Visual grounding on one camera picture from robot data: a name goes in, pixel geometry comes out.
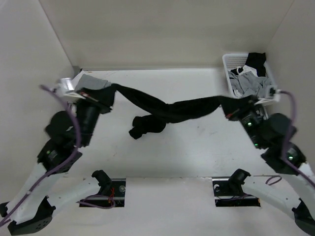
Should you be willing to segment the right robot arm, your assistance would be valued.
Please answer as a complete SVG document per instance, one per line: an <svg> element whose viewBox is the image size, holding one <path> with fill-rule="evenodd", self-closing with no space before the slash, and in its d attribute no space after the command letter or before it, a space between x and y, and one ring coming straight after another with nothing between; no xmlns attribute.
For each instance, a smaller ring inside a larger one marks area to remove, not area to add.
<svg viewBox="0 0 315 236"><path fill-rule="evenodd" d="M225 117L244 127L254 146L264 149L261 158L293 188L297 196L280 192L272 186L257 183L245 170L237 169L226 183L234 196L252 195L279 209L305 233L315 234L315 175L305 155L290 139L297 129L291 118L276 113L264 119L257 113L262 106L254 96L241 99L220 97Z"/></svg>

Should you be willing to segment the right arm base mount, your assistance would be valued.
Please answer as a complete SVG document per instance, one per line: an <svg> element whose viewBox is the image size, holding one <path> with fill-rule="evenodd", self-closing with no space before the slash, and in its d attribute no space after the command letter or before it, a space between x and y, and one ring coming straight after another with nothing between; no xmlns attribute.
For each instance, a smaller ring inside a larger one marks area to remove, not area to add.
<svg viewBox="0 0 315 236"><path fill-rule="evenodd" d="M246 194L242 185L250 173L237 169L230 177L214 177L212 185L216 207L261 207L257 197Z"/></svg>

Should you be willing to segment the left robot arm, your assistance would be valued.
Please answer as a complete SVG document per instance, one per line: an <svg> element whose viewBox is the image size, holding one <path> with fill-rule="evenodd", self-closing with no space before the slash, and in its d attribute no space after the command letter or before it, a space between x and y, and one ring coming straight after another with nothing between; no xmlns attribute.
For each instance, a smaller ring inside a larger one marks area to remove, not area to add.
<svg viewBox="0 0 315 236"><path fill-rule="evenodd" d="M37 156L32 173L15 198L0 206L1 225L6 225L12 236L41 231L70 203L90 206L92 198L99 198L100 209L116 206L112 179L103 170L94 171L69 190L49 194L82 156L79 149L89 145L99 116L111 111L115 98L110 88L82 88L77 95L76 112L65 107L51 118L45 129L49 141Z"/></svg>

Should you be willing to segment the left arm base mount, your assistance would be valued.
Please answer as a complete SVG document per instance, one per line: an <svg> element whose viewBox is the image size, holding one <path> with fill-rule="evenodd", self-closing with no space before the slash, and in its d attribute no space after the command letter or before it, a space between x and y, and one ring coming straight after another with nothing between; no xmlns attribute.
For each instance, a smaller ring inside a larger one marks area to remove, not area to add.
<svg viewBox="0 0 315 236"><path fill-rule="evenodd" d="M125 178L112 179L103 170L94 171L92 177L98 181L99 191L80 200L79 207L111 209L125 206Z"/></svg>

